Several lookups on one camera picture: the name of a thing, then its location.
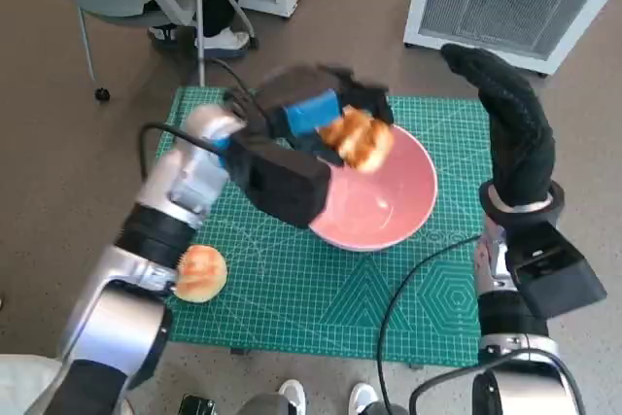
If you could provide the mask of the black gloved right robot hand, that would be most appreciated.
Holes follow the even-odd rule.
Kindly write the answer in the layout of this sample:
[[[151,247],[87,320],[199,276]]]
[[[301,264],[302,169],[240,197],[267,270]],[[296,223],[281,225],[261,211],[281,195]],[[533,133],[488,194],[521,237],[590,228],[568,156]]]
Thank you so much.
[[[478,91],[489,115],[493,185],[511,207],[543,202],[555,164],[553,130],[530,83],[497,55],[456,44],[441,47],[449,69]]]

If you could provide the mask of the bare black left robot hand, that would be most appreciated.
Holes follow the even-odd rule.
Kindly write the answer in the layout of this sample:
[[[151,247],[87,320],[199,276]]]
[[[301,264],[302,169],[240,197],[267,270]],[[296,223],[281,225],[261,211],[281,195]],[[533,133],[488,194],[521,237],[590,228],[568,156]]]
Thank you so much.
[[[297,64],[269,75],[255,89],[253,102],[265,118],[270,136],[284,138],[298,150],[335,166],[344,160],[319,133],[350,106],[386,123],[394,123],[388,88],[361,81],[342,65]]]

